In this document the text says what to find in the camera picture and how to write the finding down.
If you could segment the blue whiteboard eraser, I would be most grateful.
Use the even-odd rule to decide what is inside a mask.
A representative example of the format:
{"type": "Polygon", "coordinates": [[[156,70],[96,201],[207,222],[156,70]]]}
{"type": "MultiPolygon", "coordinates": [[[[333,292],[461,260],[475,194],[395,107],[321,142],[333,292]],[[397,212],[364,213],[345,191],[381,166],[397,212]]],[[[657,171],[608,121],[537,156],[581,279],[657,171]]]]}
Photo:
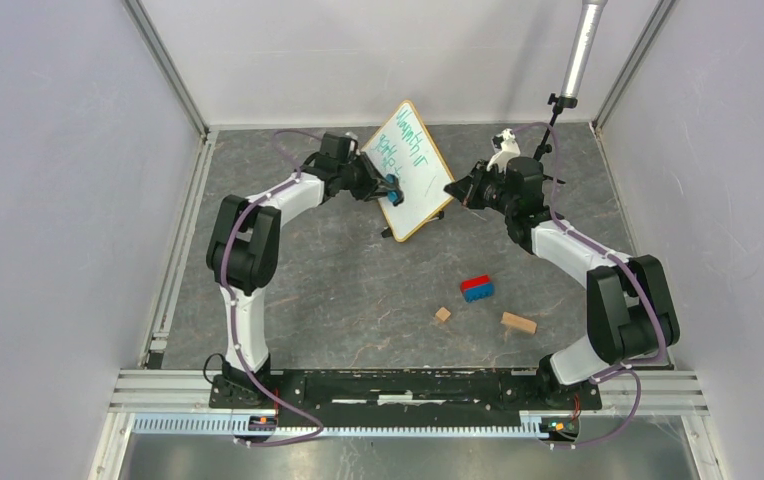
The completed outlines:
{"type": "Polygon", "coordinates": [[[394,206],[397,207],[404,202],[404,193],[401,189],[400,182],[397,176],[394,174],[387,174],[385,176],[387,199],[394,206]]]}

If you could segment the small wood-framed whiteboard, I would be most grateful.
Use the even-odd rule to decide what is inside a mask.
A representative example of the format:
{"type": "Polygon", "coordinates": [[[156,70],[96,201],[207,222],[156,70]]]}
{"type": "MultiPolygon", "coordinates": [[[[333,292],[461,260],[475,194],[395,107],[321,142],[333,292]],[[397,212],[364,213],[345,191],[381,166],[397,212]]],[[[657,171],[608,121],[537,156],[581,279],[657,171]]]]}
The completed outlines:
{"type": "Polygon", "coordinates": [[[395,241],[407,241],[452,201],[444,187],[454,176],[411,101],[395,109],[362,151],[381,174],[399,181],[400,205],[379,200],[395,241]]]}

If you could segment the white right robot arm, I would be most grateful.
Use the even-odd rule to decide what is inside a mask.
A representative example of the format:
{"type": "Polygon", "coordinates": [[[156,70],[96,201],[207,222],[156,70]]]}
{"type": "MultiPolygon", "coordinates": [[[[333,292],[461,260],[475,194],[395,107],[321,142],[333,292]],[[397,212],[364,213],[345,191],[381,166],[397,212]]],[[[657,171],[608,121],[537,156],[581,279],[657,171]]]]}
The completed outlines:
{"type": "Polygon", "coordinates": [[[584,336],[544,357],[537,369],[538,400],[560,408],[576,387],[663,360],[681,331],[663,264],[580,233],[547,205],[544,181],[538,161],[516,157],[504,169],[480,161],[444,190],[468,209],[502,214],[515,244],[584,288],[584,336]]]}

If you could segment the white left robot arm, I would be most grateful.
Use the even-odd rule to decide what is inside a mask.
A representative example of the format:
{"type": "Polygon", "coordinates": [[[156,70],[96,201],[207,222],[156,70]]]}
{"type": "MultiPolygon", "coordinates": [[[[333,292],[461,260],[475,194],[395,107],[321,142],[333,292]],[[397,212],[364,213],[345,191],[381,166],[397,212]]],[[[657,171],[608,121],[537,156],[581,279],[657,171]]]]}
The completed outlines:
{"type": "Polygon", "coordinates": [[[264,297],[278,267],[282,228],[342,191],[363,202],[405,199],[399,177],[379,170],[355,138],[325,133],[318,139],[318,150],[295,162],[286,180],[259,194],[226,196],[207,246],[206,265],[226,308],[221,372],[248,407],[264,405],[272,394],[272,381],[262,374],[270,361],[264,297]]]}

